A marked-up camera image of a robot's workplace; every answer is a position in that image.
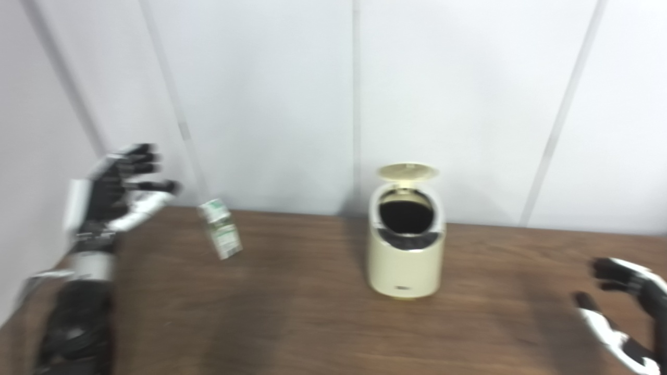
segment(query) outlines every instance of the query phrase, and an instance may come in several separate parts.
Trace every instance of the white wall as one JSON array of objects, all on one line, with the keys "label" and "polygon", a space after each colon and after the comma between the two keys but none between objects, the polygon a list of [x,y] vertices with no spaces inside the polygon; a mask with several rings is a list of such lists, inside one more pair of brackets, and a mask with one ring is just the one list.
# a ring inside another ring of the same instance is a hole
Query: white wall
[{"label": "white wall", "polygon": [[364,0],[364,201],[377,168],[420,161],[451,222],[515,226],[594,1]]},{"label": "white wall", "polygon": [[69,179],[96,160],[18,0],[0,1],[0,322],[21,282],[67,250]]},{"label": "white wall", "polygon": [[529,225],[667,234],[667,3],[611,0]]},{"label": "white wall", "polygon": [[352,194],[350,0],[147,0],[206,180],[232,208]]},{"label": "white wall", "polygon": [[184,190],[175,203],[199,204],[197,181],[175,108],[136,0],[37,0],[109,151],[156,143],[162,172]]},{"label": "white wall", "polygon": [[159,143],[181,204],[179,126],[233,208],[363,212],[411,160],[452,222],[667,232],[661,1],[38,2],[105,142]]}]

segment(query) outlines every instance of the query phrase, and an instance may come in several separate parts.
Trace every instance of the cream trash can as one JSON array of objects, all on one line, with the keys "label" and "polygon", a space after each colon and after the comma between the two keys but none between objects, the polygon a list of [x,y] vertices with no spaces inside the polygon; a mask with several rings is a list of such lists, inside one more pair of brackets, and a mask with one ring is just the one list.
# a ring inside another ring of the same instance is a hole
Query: cream trash can
[{"label": "cream trash can", "polygon": [[389,183],[371,197],[368,281],[379,293],[419,298],[440,287],[446,221],[436,193],[418,184],[437,171],[416,163],[380,168]]}]

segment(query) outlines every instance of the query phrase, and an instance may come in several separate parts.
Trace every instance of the robotic hand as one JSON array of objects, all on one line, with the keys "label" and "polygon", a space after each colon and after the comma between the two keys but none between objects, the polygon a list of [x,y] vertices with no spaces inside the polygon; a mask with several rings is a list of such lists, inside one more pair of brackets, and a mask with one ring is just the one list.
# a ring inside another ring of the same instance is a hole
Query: robotic hand
[{"label": "robotic hand", "polygon": [[133,145],[108,154],[88,179],[72,183],[65,214],[72,271],[47,321],[34,375],[110,375],[117,235],[150,218],[177,190],[174,181],[131,181],[154,172],[154,161],[151,145]]},{"label": "robotic hand", "polygon": [[590,295],[575,294],[584,321],[607,349],[637,374],[667,374],[667,284],[648,268],[615,258],[593,261],[594,277],[602,290],[618,290],[634,296],[642,309],[653,318],[653,351],[620,331],[605,317]]}]

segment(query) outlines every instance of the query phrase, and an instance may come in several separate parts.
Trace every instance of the brown table surface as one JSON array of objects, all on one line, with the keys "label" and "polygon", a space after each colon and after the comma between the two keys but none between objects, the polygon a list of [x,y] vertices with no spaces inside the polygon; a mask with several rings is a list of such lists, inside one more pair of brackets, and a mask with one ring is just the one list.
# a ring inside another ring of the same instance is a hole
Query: brown table surface
[{"label": "brown table surface", "polygon": [[[648,318],[627,295],[597,291],[587,261],[623,258],[667,276],[665,238],[450,224],[440,290],[398,301],[364,280],[365,220],[234,215],[245,249],[225,261],[191,208],[127,236],[115,374],[629,374],[570,294],[593,293],[648,344]],[[28,326],[50,288],[28,305]],[[2,374],[14,321],[0,330]]]}]

